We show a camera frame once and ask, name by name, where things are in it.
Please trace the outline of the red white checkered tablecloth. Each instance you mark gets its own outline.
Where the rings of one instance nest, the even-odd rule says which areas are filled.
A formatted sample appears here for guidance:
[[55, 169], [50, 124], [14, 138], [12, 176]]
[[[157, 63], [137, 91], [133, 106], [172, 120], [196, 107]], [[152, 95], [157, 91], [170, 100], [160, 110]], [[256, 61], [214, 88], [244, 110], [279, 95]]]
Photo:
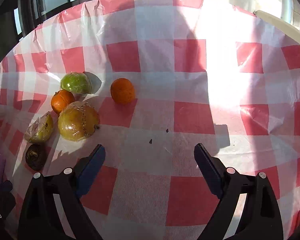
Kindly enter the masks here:
[[[273, 25], [216, 0], [94, 0], [47, 20], [0, 62], [0, 153], [16, 235], [33, 172], [24, 134], [51, 111], [68, 73], [100, 115], [88, 139], [54, 130], [43, 174], [74, 166], [97, 144], [106, 159], [82, 204], [104, 239], [196, 239], [218, 203], [194, 160], [202, 143], [238, 172], [264, 172], [283, 235], [300, 223], [300, 45]], [[114, 102], [114, 80], [135, 99]]]

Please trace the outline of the green apple half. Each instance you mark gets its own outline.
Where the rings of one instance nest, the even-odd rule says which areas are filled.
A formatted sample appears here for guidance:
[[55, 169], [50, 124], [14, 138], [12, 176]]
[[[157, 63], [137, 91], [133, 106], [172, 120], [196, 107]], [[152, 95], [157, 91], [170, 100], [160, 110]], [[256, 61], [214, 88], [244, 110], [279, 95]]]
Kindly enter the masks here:
[[61, 89], [74, 94], [90, 94], [91, 82], [84, 73], [72, 72], [61, 79]]

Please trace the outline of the small orange tangerine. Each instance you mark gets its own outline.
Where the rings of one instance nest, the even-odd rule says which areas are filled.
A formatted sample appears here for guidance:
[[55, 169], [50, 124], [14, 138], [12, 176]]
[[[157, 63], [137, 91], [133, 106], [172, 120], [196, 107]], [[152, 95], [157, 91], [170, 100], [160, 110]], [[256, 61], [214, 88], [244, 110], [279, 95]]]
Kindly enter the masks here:
[[114, 80], [110, 87], [110, 94], [114, 102], [120, 105], [126, 105], [135, 99], [134, 86], [126, 78]]
[[75, 97], [71, 92], [61, 89], [52, 97], [51, 107], [56, 114], [60, 114], [67, 105], [74, 101]]

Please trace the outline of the pale apple wedge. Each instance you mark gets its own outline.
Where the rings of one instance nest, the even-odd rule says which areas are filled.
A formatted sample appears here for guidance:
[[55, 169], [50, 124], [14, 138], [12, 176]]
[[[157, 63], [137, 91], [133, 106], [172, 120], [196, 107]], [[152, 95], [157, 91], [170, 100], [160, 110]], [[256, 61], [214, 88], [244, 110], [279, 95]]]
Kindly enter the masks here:
[[24, 139], [33, 144], [46, 142], [53, 132], [53, 119], [50, 112], [39, 117], [24, 134]]

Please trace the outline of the dark mangosteen fruit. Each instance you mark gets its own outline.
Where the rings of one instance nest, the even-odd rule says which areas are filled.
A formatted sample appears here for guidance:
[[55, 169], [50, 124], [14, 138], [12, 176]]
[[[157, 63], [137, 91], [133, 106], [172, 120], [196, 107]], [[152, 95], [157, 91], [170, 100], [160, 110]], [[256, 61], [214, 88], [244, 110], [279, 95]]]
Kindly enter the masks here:
[[25, 161], [34, 171], [41, 171], [47, 160], [47, 151], [44, 144], [31, 144], [26, 153]]

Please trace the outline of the yellow apple half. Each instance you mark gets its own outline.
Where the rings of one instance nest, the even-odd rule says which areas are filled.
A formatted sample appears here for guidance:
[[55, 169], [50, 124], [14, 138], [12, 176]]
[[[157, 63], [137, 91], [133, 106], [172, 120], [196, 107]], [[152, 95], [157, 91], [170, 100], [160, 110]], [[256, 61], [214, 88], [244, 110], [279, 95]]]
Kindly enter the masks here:
[[99, 123], [98, 112], [85, 101], [70, 103], [58, 117], [59, 133], [62, 138], [70, 141], [92, 136]]

